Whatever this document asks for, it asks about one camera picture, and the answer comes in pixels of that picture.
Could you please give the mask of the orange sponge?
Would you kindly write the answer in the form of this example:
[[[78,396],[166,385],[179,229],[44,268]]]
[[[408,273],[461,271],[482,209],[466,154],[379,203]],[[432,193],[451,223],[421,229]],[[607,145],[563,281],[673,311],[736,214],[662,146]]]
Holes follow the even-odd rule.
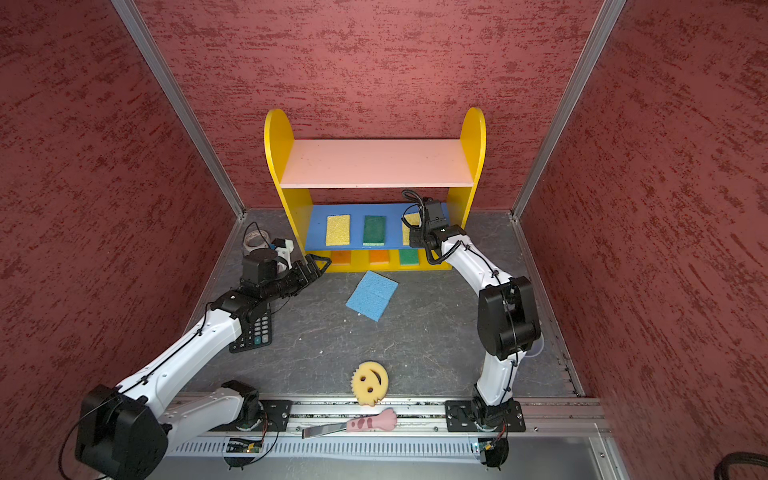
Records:
[[[331,260],[334,266],[350,265],[352,262],[351,251],[346,251],[346,250],[332,251]]]
[[[371,265],[385,265],[390,263],[390,252],[388,250],[370,250],[369,263]]]

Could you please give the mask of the light green sponge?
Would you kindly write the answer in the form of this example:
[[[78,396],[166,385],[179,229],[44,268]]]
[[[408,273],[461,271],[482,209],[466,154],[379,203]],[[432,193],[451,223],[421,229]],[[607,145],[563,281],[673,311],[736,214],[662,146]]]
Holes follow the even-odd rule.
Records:
[[[401,249],[399,251],[399,264],[401,266],[417,266],[420,263],[419,251],[416,249]]]

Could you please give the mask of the dark green sponge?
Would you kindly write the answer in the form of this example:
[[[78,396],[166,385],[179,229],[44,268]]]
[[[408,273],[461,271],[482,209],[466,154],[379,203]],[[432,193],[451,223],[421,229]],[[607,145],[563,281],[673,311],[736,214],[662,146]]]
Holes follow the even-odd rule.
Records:
[[[363,242],[366,247],[384,246],[387,239],[387,217],[367,215],[364,218]]]

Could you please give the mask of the orange sponge front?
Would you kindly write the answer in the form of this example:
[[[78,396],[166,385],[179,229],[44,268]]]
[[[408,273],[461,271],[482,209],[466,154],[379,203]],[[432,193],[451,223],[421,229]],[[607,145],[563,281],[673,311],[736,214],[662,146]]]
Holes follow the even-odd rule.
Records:
[[[371,265],[385,265],[390,263],[390,252],[388,250],[370,250],[369,263]]]

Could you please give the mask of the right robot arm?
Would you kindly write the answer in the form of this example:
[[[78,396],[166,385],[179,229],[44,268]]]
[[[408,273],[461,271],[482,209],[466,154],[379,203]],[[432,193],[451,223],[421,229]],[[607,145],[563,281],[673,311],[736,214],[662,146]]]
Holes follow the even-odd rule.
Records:
[[[505,430],[509,421],[521,417],[513,383],[522,360],[541,338],[533,286],[481,253],[463,228],[449,222],[440,201],[410,189],[402,195],[419,216],[416,223],[401,219],[409,230],[409,245],[423,249],[431,265],[449,264],[477,294],[477,333],[485,356],[469,418],[483,430]]]

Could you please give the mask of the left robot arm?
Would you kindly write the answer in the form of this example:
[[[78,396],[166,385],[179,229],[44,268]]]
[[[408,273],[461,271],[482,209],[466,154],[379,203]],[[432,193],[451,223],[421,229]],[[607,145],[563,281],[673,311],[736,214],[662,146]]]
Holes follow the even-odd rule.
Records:
[[[257,389],[231,380],[180,407],[177,394],[220,351],[259,345],[272,302],[296,296],[331,266],[307,254],[291,261],[289,245],[255,249],[243,259],[237,288],[204,308],[201,319],[171,347],[115,387],[98,385],[71,428],[74,456],[102,478],[145,479],[178,445],[221,425],[265,434],[268,416]]]

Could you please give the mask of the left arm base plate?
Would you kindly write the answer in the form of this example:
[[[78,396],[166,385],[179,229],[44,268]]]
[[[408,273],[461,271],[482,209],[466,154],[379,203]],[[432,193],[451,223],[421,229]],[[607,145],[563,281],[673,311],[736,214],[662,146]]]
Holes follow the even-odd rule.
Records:
[[[236,419],[228,424],[219,425],[212,432],[235,432],[238,434],[262,434],[267,432],[285,432],[294,402],[285,399],[260,400],[254,416]]]

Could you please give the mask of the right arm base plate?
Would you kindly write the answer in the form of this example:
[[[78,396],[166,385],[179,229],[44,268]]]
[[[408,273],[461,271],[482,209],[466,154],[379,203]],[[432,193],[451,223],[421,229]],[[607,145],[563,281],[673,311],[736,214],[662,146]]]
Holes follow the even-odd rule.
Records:
[[[488,406],[480,398],[448,400],[444,403],[449,432],[507,432],[526,431],[525,419],[519,402],[514,399],[500,405]]]

